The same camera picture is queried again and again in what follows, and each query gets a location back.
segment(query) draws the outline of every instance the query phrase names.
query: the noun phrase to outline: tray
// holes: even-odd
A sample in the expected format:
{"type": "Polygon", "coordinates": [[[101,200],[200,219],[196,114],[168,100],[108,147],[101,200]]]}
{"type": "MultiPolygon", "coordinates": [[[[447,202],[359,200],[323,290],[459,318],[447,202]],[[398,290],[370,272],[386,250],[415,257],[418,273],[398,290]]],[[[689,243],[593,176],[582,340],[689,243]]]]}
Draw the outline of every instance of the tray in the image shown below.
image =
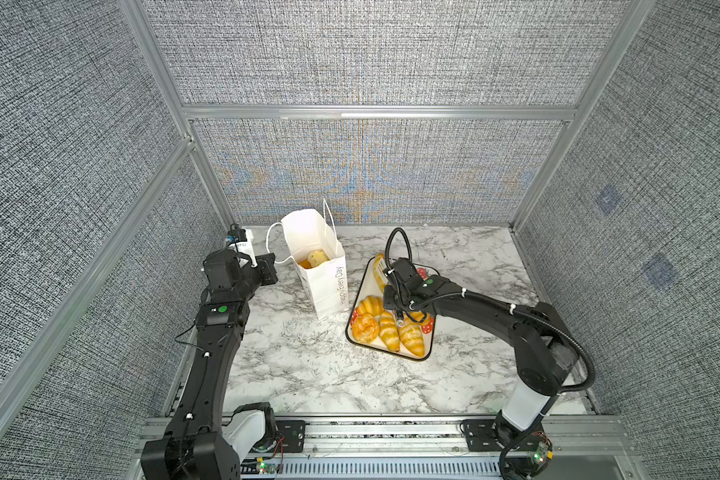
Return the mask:
{"type": "MultiPolygon", "coordinates": [[[[345,328],[344,333],[346,334],[347,340],[349,340],[350,343],[354,343],[355,345],[365,347],[367,349],[371,350],[377,350],[380,352],[387,353],[389,355],[394,356],[401,356],[408,360],[415,360],[417,362],[422,362],[423,360],[426,360],[429,358],[429,354],[432,353],[432,340],[434,339],[434,326],[437,321],[436,316],[432,316],[432,331],[428,333],[422,333],[422,336],[424,338],[424,356],[415,356],[413,353],[408,351],[408,349],[405,348],[405,346],[400,344],[400,351],[399,352],[390,352],[387,349],[387,346],[384,344],[382,339],[380,337],[376,337],[372,342],[370,343],[362,343],[355,340],[354,335],[352,334],[352,316],[355,312],[355,308],[357,308],[358,303],[360,303],[361,300],[365,299],[366,296],[369,295],[376,295],[380,297],[384,297],[384,293],[378,288],[378,284],[376,283],[376,279],[373,276],[373,261],[376,257],[371,258],[368,261],[368,264],[365,266],[365,273],[363,274],[362,281],[360,283],[360,290],[358,290],[357,295],[355,295],[355,302],[352,304],[352,309],[349,311],[349,318],[347,319],[347,325],[345,328]]],[[[419,265],[414,264],[417,269],[424,269],[424,272],[426,272],[427,275],[439,275],[440,273],[432,268],[431,266],[426,265],[419,265]]]]}

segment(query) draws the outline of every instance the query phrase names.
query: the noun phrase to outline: vent grille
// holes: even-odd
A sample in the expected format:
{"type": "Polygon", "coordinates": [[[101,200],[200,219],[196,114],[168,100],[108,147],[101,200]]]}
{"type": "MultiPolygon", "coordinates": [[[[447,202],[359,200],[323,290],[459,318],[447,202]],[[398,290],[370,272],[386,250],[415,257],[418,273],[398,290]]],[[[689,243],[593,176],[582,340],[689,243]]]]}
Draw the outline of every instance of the vent grille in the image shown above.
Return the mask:
{"type": "MultiPolygon", "coordinates": [[[[278,478],[498,477],[497,458],[287,458],[278,478]]],[[[242,475],[268,478],[274,475],[242,475]]]]}

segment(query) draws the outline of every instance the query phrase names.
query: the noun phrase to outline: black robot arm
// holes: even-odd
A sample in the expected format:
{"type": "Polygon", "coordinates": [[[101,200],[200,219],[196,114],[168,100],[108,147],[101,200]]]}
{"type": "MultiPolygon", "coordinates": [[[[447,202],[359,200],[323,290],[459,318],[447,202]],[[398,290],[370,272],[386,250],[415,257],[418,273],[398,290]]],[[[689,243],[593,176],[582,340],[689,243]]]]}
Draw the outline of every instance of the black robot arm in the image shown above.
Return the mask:
{"type": "MultiPolygon", "coordinates": [[[[256,256],[253,262],[234,248],[246,241],[243,229],[233,225],[228,235],[230,246],[202,262],[208,287],[195,317],[195,358],[163,438],[144,445],[141,466],[148,480],[240,477],[240,458],[221,433],[224,393],[250,314],[248,301],[260,286],[277,283],[277,274],[274,254],[256,256]]],[[[274,415],[268,412],[268,417],[273,425],[274,415]]]]}
{"type": "Polygon", "coordinates": [[[494,420],[492,431],[496,442],[503,446],[499,458],[502,477],[509,478],[509,470],[536,475],[540,467],[532,472],[522,471],[517,463],[507,460],[507,454],[541,429],[542,417],[559,394],[584,390],[592,384],[594,364],[548,303],[515,305],[471,292],[444,276],[423,279],[411,262],[410,243],[402,228],[392,231],[384,250],[385,259],[390,258],[390,245],[398,233],[403,236],[408,258],[398,258],[386,267],[389,282],[384,288],[384,308],[398,314],[427,312],[449,316],[492,333],[514,348],[520,380],[494,420]],[[579,359],[586,366],[586,379],[563,386],[579,359]]]}

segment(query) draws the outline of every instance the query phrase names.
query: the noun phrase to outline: gray fabric wall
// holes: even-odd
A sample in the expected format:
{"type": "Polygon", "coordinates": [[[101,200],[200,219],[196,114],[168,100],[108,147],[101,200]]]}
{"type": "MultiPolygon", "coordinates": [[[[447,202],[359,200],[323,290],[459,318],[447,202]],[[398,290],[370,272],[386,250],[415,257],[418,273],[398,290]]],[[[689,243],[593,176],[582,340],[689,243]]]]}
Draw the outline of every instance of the gray fabric wall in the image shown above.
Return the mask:
{"type": "Polygon", "coordinates": [[[122,478],[159,416],[225,231],[191,160],[0,442],[0,478],[122,478]]]}
{"type": "Polygon", "coordinates": [[[328,199],[338,222],[509,223],[554,120],[196,120],[244,224],[328,199]]]}
{"type": "Polygon", "coordinates": [[[658,1],[519,238],[653,478],[720,478],[720,2],[658,1]]]}
{"type": "MultiPolygon", "coordinates": [[[[180,139],[116,0],[0,2],[0,383],[180,139]]],[[[0,442],[0,478],[122,478],[223,231],[187,160],[0,442]]]]}
{"type": "MultiPolygon", "coordinates": [[[[558,106],[578,102],[628,3],[143,1],[185,104],[558,106]]],[[[196,124],[231,206],[257,223],[322,197],[341,221],[508,222],[559,127],[196,124]]]]}
{"type": "Polygon", "coordinates": [[[145,0],[187,103],[575,104],[627,0],[145,0]]]}
{"type": "Polygon", "coordinates": [[[115,0],[0,2],[0,383],[178,138],[115,0]]]}

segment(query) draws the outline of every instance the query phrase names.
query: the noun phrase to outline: marble countertop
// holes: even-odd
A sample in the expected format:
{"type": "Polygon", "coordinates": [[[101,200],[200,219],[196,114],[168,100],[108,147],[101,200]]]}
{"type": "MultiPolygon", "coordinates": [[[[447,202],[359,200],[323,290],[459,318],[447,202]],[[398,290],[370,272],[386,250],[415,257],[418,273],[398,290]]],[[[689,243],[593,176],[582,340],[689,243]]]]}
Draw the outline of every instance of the marble countertop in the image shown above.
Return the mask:
{"type": "MultiPolygon", "coordinates": [[[[392,226],[340,226],[350,304],[368,259],[383,252],[392,226]]],[[[504,227],[405,227],[413,260],[470,290],[504,301],[536,303],[517,250],[504,227]]],[[[257,254],[266,227],[253,227],[257,254]]],[[[282,229],[270,248],[288,257],[282,229]]],[[[400,237],[391,256],[404,251],[400,237]]],[[[345,337],[348,312],[317,320],[293,264],[277,266],[279,282],[251,300],[240,350],[232,362],[224,411],[270,402],[284,413],[496,413],[517,379],[512,349],[491,334],[439,317],[430,357],[422,362],[354,346],[345,337]]],[[[586,413],[579,394],[562,396],[551,413],[586,413]]]]}

